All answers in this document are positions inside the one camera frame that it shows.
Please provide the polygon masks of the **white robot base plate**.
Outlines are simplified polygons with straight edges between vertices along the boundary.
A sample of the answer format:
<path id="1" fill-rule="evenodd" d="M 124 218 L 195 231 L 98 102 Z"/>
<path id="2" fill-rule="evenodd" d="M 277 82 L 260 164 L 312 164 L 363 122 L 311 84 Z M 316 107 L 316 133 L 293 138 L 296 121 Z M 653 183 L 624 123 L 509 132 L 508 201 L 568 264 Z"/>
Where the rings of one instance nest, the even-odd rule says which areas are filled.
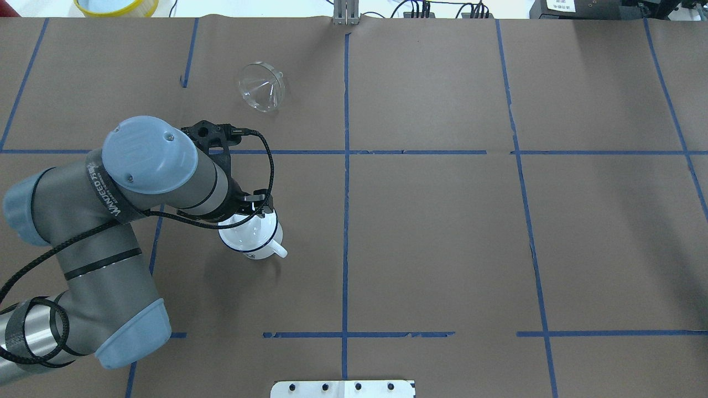
<path id="1" fill-rule="evenodd" d="M 280 381 L 270 397 L 416 397 L 409 380 L 312 380 Z"/>

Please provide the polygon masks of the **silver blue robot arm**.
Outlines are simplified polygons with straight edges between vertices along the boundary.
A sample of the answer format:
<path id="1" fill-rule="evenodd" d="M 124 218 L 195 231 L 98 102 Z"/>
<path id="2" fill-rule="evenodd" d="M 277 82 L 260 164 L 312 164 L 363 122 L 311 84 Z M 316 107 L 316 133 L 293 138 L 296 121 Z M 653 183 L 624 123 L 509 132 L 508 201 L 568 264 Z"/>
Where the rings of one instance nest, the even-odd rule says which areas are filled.
<path id="1" fill-rule="evenodd" d="M 3 216 L 56 257 L 68 288 L 2 311 L 2 385 L 94 355 L 106 369 L 135 363 L 171 337 L 169 315 L 132 223 L 162 217 L 223 230 L 273 211 L 272 151 L 255 129 L 200 121 L 175 128 L 154 116 L 121 121 L 103 146 L 12 186 Z"/>

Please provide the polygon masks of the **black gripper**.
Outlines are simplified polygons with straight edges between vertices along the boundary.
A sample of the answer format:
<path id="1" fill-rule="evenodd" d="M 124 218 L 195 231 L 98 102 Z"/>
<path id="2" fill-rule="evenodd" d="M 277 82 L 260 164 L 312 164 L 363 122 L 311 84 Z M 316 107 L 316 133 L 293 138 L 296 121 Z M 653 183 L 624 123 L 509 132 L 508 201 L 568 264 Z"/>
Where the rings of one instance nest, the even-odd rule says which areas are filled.
<path id="1" fill-rule="evenodd" d="M 236 209 L 234 214 L 263 218 L 275 211 L 273 197 L 268 189 L 253 192 L 237 191 L 235 193 Z"/>

